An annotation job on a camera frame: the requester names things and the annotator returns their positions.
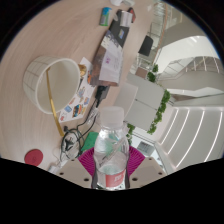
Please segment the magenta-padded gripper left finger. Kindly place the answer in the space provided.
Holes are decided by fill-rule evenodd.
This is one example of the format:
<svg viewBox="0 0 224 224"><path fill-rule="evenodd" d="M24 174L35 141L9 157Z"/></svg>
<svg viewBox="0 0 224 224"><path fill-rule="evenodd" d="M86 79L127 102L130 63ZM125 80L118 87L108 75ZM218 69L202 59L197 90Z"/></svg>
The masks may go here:
<svg viewBox="0 0 224 224"><path fill-rule="evenodd" d="M97 186L97 176L93 153L94 149L91 148L77 159L67 161L56 172L56 175L81 187L95 188Z"/></svg>

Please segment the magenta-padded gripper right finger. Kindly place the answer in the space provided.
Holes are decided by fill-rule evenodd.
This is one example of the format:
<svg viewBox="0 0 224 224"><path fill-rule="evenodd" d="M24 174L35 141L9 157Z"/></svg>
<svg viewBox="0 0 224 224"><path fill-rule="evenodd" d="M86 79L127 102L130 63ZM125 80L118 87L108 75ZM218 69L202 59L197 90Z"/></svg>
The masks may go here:
<svg viewBox="0 0 224 224"><path fill-rule="evenodd" d="M145 157L134 147L129 147L126 187L140 188L166 176L153 157Z"/></svg>

